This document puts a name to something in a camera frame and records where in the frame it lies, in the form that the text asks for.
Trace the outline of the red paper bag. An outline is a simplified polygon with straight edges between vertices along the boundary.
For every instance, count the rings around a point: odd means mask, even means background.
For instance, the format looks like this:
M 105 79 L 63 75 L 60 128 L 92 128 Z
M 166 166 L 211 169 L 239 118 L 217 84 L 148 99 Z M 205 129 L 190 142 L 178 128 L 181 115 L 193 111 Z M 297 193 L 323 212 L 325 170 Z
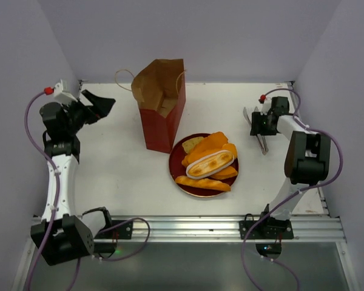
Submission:
M 186 103 L 183 59 L 156 59 L 133 76 L 130 87 L 140 112 L 146 148 L 170 153 Z

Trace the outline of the sliced bread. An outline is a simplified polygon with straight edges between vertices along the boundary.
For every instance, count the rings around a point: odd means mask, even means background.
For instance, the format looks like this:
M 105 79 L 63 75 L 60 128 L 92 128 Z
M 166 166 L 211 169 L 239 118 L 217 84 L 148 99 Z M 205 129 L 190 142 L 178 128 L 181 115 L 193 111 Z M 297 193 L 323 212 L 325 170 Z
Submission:
M 215 132 L 207 137 L 198 136 L 182 143 L 186 154 L 201 153 L 206 150 L 221 148 L 228 143 L 228 138 L 223 132 Z

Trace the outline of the metal tongs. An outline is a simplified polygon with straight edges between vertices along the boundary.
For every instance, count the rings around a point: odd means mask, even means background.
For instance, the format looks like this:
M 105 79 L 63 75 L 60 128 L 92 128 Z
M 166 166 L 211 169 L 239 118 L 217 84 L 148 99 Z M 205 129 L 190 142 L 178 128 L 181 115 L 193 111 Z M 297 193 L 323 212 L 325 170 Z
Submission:
M 252 118 L 251 118 L 252 115 L 249 114 L 246 107 L 243 108 L 243 116 L 244 116 L 245 120 L 247 120 L 250 128 L 252 128 Z M 255 135 L 255 138 L 258 142 L 261 153 L 263 155 L 266 155 L 268 153 L 269 149 L 268 149 L 268 145 L 267 145 L 265 137 L 261 136 L 261 135 Z

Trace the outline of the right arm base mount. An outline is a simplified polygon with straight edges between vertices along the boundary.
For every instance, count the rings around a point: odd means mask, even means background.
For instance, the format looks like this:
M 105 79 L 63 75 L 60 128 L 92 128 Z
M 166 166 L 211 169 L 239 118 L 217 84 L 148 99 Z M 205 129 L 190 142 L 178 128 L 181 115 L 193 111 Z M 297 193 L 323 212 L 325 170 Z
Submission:
M 281 221 L 269 217 L 256 226 L 248 235 L 248 240 L 268 240 L 255 243 L 257 252 L 266 258 L 277 259 L 281 255 L 282 241 L 294 239 L 290 220 Z

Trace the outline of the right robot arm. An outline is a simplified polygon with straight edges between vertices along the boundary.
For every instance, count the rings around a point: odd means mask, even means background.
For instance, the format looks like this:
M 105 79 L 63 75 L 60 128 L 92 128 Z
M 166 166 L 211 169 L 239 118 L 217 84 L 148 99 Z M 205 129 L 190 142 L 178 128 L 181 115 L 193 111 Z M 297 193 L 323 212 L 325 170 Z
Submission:
M 270 216 L 258 223 L 260 235 L 272 238 L 280 230 L 278 221 L 291 217 L 307 188 L 327 178 L 331 139 L 302 125 L 299 117 L 290 112 L 288 98 L 278 96 L 262 103 L 261 110 L 255 108 L 249 113 L 243 109 L 251 127 L 250 135 L 256 137 L 262 154 L 269 151 L 267 136 L 281 134 L 289 141 L 284 163 L 285 181 L 275 199 L 267 205 Z

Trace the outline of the long twisted bread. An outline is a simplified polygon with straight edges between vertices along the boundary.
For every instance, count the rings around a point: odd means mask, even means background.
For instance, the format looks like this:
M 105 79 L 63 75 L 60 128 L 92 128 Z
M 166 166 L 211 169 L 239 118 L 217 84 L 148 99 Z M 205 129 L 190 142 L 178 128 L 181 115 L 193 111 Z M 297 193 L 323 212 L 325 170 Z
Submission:
M 203 178 L 203 179 L 192 179 L 187 176 L 178 176 L 175 182 L 180 185 L 195 187 L 199 189 L 217 190 L 222 192 L 230 192 L 231 186 L 217 180 Z

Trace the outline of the wavy orange bread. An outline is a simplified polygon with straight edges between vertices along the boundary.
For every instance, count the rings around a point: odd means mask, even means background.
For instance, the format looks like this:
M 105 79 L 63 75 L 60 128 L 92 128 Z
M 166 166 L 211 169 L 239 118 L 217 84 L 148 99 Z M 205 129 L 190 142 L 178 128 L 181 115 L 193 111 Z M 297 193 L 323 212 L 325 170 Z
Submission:
M 198 152 L 197 150 L 192 150 L 190 154 L 186 155 L 185 158 L 182 160 L 181 164 L 184 167 L 187 167 L 189 164 L 192 164 L 193 162 L 201 159 L 204 156 L 213 154 L 215 152 L 219 152 L 220 150 L 227 150 L 231 152 L 235 159 L 237 159 L 237 148 L 232 143 L 226 143 L 222 145 L 220 148 L 215 149 L 206 149 L 201 152 Z

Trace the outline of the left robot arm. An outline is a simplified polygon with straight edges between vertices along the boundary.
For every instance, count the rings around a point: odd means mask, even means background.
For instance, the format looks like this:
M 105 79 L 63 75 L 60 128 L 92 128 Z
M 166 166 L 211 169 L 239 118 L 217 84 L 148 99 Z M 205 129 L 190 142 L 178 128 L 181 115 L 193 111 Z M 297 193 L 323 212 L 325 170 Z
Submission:
M 79 166 L 81 143 L 77 133 L 84 125 L 105 118 L 115 105 L 112 98 L 102 98 L 83 90 L 90 103 L 85 105 L 66 92 L 47 88 L 44 94 L 55 101 L 43 105 L 39 114 L 45 125 L 43 146 L 38 150 L 47 161 L 49 185 L 41 222 L 32 226 L 30 235 L 50 266 L 92 255 L 94 238 L 109 237 L 114 230 L 105 207 L 75 212 L 75 177 Z

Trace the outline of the white rimmed oval bread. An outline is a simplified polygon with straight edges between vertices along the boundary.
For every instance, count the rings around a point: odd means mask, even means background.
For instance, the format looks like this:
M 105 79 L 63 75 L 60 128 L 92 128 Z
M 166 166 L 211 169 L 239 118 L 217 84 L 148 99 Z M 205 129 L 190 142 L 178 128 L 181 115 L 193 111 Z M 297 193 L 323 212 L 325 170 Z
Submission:
M 186 176 L 191 179 L 202 179 L 220 172 L 234 161 L 234 155 L 228 150 L 220 150 L 210 155 L 206 155 L 186 169 Z

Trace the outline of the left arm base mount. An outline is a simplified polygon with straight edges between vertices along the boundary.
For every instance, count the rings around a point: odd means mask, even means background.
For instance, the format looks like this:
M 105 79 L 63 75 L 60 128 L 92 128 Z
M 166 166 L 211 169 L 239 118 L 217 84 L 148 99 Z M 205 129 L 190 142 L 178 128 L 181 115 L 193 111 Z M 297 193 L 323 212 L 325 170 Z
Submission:
M 118 252 L 119 240 L 130 240 L 132 238 L 133 222 L 123 220 L 112 220 L 112 224 L 105 227 L 113 227 L 106 232 L 98 232 L 93 239 L 92 257 L 102 259 L 110 258 Z

